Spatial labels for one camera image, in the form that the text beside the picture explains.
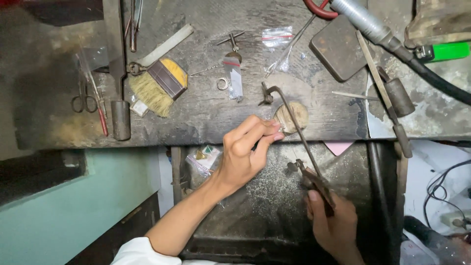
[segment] black cable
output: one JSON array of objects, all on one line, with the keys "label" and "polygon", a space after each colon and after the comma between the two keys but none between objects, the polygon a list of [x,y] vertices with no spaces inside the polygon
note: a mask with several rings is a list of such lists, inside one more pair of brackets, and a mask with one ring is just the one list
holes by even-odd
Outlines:
[{"label": "black cable", "polygon": [[468,93],[457,86],[451,84],[447,80],[441,78],[438,74],[428,69],[416,58],[405,61],[405,63],[416,73],[420,75],[425,81],[436,89],[442,91],[446,95],[463,102],[464,104],[471,106],[471,93]]},{"label": "black cable", "polygon": [[[433,198],[433,199],[436,199],[436,200],[439,200],[439,201],[443,201],[443,202],[446,202],[448,203],[449,205],[455,207],[456,209],[458,209],[461,214],[463,215],[463,223],[464,223],[464,229],[466,229],[466,216],[464,215],[464,212],[456,205],[454,205],[453,203],[449,202],[449,201],[446,201],[445,199],[447,198],[448,196],[448,193],[447,193],[447,190],[445,189],[445,187],[442,186],[443,182],[445,181],[445,178],[447,177],[448,175],[448,172],[450,172],[452,169],[454,168],[457,168],[457,167],[460,167],[460,166],[463,166],[463,165],[467,165],[467,164],[471,164],[471,159],[470,160],[466,160],[464,162],[461,162],[461,163],[458,163],[452,167],[450,167],[449,169],[447,169],[440,177],[438,177],[436,180],[434,180],[434,182],[432,182],[428,187],[427,187],[427,198],[425,199],[425,201],[423,202],[423,216],[425,217],[425,222],[427,223],[428,227],[430,227],[430,223],[429,223],[429,218],[427,217],[427,203],[429,202],[430,198]],[[437,196],[435,196],[435,192],[439,189],[439,188],[442,188],[443,191],[445,192],[445,196],[443,199],[440,199],[440,198],[437,198]]]}]

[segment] cylindrical metal weight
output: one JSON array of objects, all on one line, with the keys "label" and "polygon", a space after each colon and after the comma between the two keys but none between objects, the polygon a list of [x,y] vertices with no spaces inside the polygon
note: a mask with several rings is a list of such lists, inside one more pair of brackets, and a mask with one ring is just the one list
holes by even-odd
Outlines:
[{"label": "cylindrical metal weight", "polygon": [[131,138],[131,119],[129,107],[129,102],[127,101],[111,101],[113,138],[118,141],[125,141]]},{"label": "cylindrical metal weight", "polygon": [[415,111],[415,106],[399,78],[393,78],[389,82],[385,83],[384,88],[386,89],[389,99],[391,100],[392,107],[399,118],[407,116]]}]

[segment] black hose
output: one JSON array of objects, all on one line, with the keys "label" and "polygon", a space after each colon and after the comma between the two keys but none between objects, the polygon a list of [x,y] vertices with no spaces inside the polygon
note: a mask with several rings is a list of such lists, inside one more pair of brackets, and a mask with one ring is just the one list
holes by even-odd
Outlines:
[{"label": "black hose", "polygon": [[416,58],[405,61],[405,63],[436,89],[458,101],[463,102],[468,106],[471,106],[471,93],[468,93],[451,84],[447,80],[441,78],[438,74],[434,73],[421,62],[419,62]]}]

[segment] wooden workbench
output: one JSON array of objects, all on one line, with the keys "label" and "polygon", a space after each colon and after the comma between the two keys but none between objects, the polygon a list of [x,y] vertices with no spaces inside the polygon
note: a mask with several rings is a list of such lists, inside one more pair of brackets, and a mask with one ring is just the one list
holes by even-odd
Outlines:
[{"label": "wooden workbench", "polygon": [[[129,17],[128,4],[123,8]],[[98,113],[76,114],[70,100],[78,94],[77,68],[73,55],[84,47],[106,45],[104,22],[53,27],[40,24],[21,9],[13,10],[1,20],[2,82],[13,91],[13,116],[21,149],[101,148],[151,145],[192,145],[221,143],[225,133],[238,126],[248,115],[269,119],[281,105],[275,96],[271,106],[258,107],[263,100],[261,82],[281,87],[289,100],[308,107],[307,140],[367,139],[365,102],[332,94],[343,91],[364,94],[367,74],[363,69],[345,83],[338,83],[308,48],[312,36],[327,21],[316,18],[290,54],[288,73],[278,73],[267,80],[263,72],[261,32],[265,28],[293,26],[296,33],[311,16],[300,0],[176,0],[146,2],[138,36],[138,51],[127,52],[127,61],[144,57],[185,24],[195,32],[166,56],[193,73],[221,64],[231,51],[229,43],[216,46],[228,33],[245,30],[237,38],[242,61],[244,100],[229,100],[227,91],[219,91],[215,82],[224,77],[222,67],[189,79],[188,90],[175,102],[168,118],[149,112],[144,118],[131,113],[131,139],[116,141],[101,132]],[[112,78],[95,73],[103,91],[108,111],[107,126],[112,133],[110,100],[117,95]],[[124,81],[126,100],[132,91]],[[423,137],[440,137],[439,132]]]}]

